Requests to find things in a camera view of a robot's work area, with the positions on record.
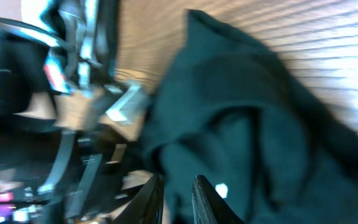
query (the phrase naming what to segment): wooden surface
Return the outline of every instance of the wooden surface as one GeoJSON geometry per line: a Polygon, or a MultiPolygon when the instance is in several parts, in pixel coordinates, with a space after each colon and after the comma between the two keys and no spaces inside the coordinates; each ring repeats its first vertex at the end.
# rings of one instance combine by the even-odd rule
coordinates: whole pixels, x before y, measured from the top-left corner
{"type": "Polygon", "coordinates": [[[185,9],[201,9],[261,40],[291,73],[358,132],[358,1],[125,0],[118,76],[150,90],[185,36],[185,9]]]}

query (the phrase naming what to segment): garment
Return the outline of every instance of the garment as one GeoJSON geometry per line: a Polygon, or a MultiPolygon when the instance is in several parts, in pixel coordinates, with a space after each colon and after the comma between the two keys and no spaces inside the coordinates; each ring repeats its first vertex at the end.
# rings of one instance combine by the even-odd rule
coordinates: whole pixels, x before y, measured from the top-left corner
{"type": "Polygon", "coordinates": [[[201,174],[245,223],[358,223],[358,136],[258,40],[202,11],[187,26],[139,138],[174,221],[201,174]]]}

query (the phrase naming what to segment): wood grain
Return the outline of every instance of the wood grain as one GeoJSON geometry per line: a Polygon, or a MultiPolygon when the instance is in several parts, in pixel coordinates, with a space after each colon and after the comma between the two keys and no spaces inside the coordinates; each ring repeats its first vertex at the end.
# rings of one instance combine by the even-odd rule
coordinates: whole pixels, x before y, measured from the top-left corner
{"type": "Polygon", "coordinates": [[[261,40],[358,133],[358,1],[127,0],[117,76],[154,91],[183,45],[186,9],[200,9],[261,40]]]}

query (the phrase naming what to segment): folded fabric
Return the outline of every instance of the folded fabric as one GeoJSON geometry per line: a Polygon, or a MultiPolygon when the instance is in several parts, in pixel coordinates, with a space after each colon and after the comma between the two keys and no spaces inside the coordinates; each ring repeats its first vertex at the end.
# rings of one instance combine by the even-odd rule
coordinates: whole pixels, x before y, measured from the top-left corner
{"type": "Polygon", "coordinates": [[[139,138],[174,223],[200,174],[245,223],[358,223],[358,136],[258,40],[202,11],[187,26],[139,138]]]}

